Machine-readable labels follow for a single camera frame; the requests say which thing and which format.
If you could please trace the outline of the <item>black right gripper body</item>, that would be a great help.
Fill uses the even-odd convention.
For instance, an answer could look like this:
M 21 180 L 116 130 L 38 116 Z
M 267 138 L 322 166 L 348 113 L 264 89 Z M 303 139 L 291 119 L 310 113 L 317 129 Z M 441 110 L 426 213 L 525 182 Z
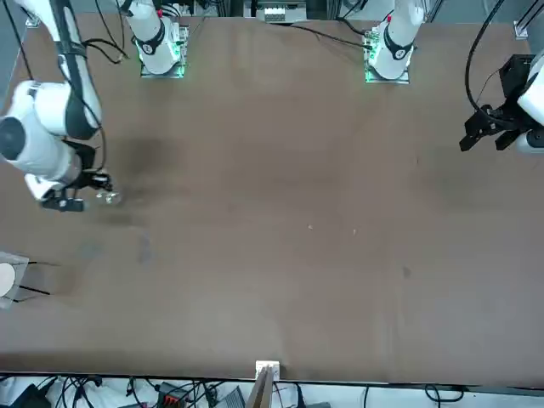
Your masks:
M 68 187 L 82 189 L 90 186 L 92 176 L 94 175 L 92 167 L 96 154 L 95 148 L 88 144 L 80 144 L 73 141 L 64 141 L 64 144 L 70 146 L 75 151 L 81 162 L 79 174 Z

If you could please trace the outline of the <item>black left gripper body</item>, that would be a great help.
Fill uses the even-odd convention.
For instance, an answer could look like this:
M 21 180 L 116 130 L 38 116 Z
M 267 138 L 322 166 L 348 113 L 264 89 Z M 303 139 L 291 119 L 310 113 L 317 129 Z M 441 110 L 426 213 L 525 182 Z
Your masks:
M 499 128 L 524 128 L 533 122 L 519 106 L 518 98 L 525 90 L 534 57 L 533 54 L 514 54 L 499 70 L 505 100 L 501 106 L 490 111 Z

